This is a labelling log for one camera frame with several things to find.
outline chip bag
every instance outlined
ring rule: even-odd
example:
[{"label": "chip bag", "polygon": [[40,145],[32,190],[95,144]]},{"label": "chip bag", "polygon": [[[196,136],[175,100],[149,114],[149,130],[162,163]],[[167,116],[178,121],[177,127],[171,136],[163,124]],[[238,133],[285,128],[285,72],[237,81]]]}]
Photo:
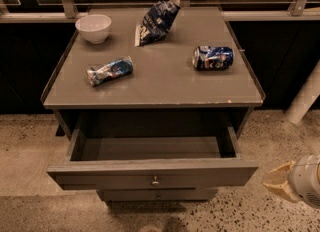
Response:
[{"label": "chip bag", "polygon": [[170,1],[159,1],[154,4],[136,28],[135,46],[143,46],[166,37],[180,10]]}]

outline blue and white can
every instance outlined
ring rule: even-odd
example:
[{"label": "blue and white can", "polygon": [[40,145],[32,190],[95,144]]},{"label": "blue and white can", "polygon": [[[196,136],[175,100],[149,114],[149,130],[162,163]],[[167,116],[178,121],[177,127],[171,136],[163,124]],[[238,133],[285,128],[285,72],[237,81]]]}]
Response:
[{"label": "blue and white can", "polygon": [[234,51],[230,47],[197,46],[192,64],[198,70],[224,70],[233,64]]},{"label": "blue and white can", "polygon": [[91,66],[87,69],[89,82],[97,86],[105,81],[132,73],[133,64],[130,56],[120,57],[106,64]]}]

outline white object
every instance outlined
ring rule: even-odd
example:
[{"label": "white object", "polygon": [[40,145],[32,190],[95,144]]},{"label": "white object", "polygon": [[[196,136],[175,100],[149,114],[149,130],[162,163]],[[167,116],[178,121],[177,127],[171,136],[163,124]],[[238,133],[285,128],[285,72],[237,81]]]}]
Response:
[{"label": "white object", "polygon": [[100,44],[104,42],[111,30],[111,19],[102,14],[91,14],[76,21],[76,28],[85,40]]},{"label": "white object", "polygon": [[320,155],[302,157],[271,170],[263,185],[281,198],[320,209]]},{"label": "white object", "polygon": [[320,61],[286,111],[287,119],[297,124],[320,95]]}]

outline drawer knob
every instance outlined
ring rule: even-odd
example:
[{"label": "drawer knob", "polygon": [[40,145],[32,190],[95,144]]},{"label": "drawer knob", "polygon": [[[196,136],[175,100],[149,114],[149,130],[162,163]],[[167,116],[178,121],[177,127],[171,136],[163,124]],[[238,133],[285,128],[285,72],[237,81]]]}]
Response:
[{"label": "drawer knob", "polygon": [[158,187],[160,185],[160,182],[157,181],[157,179],[158,179],[157,176],[153,176],[153,181],[151,182],[151,185],[153,187]]}]

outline floor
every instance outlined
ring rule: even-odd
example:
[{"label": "floor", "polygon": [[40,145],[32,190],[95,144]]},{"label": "floor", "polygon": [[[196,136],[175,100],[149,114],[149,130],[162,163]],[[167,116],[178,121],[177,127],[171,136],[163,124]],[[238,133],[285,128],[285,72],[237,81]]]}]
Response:
[{"label": "floor", "polygon": [[53,115],[0,115],[0,231],[320,231],[319,210],[261,183],[286,161],[320,153],[320,110],[297,125],[280,110],[254,111],[239,144],[259,169],[245,186],[219,188],[208,202],[107,205],[95,192],[64,192],[46,174],[68,147],[56,129]]}]

